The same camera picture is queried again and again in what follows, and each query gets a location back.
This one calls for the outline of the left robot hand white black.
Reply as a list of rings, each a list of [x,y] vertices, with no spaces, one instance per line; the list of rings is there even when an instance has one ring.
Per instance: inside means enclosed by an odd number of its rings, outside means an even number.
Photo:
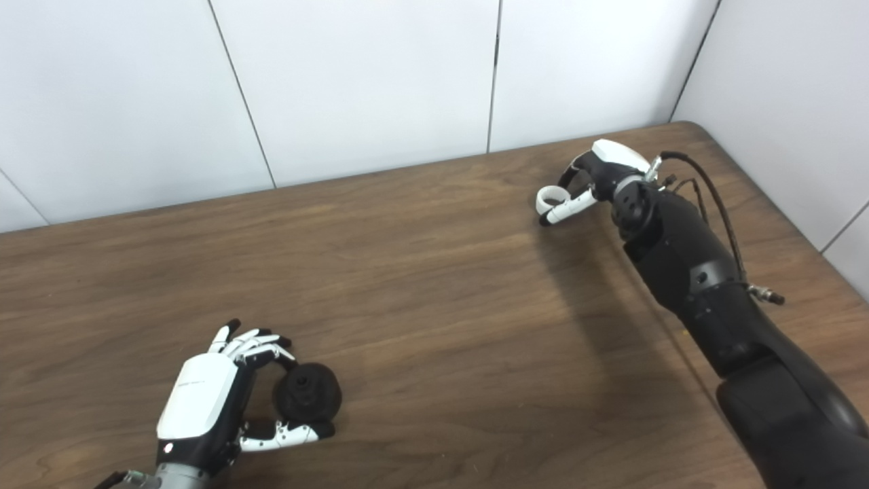
[[[344,394],[328,366],[301,364],[292,341],[269,329],[221,326],[205,352],[183,363],[156,425],[156,479],[161,487],[205,487],[242,453],[278,451],[335,435]],[[276,420],[245,412],[260,369],[284,374],[272,391]]]

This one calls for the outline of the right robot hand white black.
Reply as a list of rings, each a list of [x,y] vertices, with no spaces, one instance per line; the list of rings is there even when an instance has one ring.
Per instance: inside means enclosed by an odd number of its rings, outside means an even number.
[[[608,139],[596,140],[589,151],[577,155],[562,172],[555,185],[542,187],[535,197],[539,224],[549,227],[561,223],[599,202],[611,202],[630,183],[651,182],[657,177],[661,159],[650,163],[639,152]],[[568,186],[575,177],[590,178],[584,191],[573,195]]]

